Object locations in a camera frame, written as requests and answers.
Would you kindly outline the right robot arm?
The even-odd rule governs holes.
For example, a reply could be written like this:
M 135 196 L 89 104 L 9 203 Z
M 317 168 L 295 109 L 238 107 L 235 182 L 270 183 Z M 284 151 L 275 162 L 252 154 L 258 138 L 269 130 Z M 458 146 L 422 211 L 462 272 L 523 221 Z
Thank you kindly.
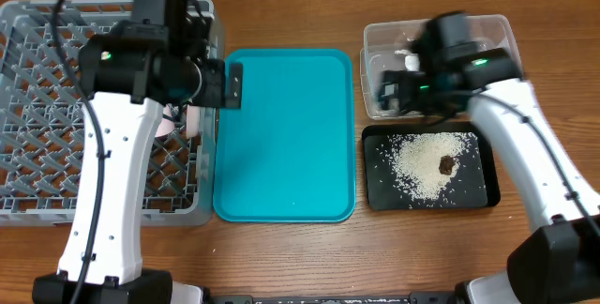
M 576 303 L 599 296 L 599 194 L 544 117 L 520 65 L 504 48 L 481 51 L 461 11 L 422 24 L 417 71 L 387 70 L 377 100 L 400 114 L 466 113 L 500 154 L 531 235 L 504 271 L 456 286 L 452 303 Z

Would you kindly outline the brown food piece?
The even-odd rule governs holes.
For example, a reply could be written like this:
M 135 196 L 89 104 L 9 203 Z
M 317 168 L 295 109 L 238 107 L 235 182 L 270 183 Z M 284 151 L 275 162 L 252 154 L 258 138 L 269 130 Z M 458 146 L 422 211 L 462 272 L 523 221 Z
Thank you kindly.
M 441 175 L 453 176 L 458 170 L 458 160 L 452 156 L 442 156 L 439 163 L 439 172 Z

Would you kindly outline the pink bowl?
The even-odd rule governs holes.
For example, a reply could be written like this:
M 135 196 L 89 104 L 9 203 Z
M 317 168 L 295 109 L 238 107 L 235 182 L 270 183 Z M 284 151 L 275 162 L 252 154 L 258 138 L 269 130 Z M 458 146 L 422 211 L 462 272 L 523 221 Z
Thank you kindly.
M 168 136 L 171 132 L 174 131 L 174 121 L 172 110 L 169 105 L 163 108 L 162 119 L 158 124 L 158 128 L 155 134 L 156 138 L 162 138 Z

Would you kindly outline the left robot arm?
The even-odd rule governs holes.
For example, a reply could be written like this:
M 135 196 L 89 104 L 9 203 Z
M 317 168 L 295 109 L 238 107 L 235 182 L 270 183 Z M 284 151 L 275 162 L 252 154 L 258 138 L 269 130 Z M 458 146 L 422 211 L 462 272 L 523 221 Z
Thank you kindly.
M 152 145 L 169 104 L 237 109 L 243 68 L 209 54 L 214 21 L 198 0 L 133 0 L 129 18 L 64 61 L 84 106 L 76 212 L 36 303 L 201 303 L 205 292 L 143 267 L 143 195 Z

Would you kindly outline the white napkin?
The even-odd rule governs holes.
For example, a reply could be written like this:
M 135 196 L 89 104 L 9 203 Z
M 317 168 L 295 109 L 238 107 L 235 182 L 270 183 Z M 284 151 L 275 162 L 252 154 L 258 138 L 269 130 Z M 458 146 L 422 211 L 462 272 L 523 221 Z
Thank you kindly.
M 408 71 L 418 71 L 420 68 L 419 57 L 408 49 L 395 50 L 394 55 L 401 63 L 401 68 Z

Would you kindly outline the large white plate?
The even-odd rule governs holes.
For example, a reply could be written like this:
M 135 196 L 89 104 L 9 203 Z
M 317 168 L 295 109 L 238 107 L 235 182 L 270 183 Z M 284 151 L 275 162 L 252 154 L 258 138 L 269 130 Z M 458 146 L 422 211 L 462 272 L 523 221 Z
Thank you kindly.
M 201 121 L 201 109 L 188 105 L 186 111 L 186 137 L 194 138 L 199 133 L 199 122 Z

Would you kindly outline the white rice pile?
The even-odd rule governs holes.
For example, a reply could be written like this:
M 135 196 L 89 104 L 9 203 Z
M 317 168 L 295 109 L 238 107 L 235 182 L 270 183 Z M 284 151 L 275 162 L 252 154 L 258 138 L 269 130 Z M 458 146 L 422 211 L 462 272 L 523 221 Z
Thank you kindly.
M 472 132 L 390 134 L 377 140 L 378 182 L 401 209 L 480 207 L 488 203 L 477 136 Z M 441 175 L 442 156 L 458 160 L 455 175 Z

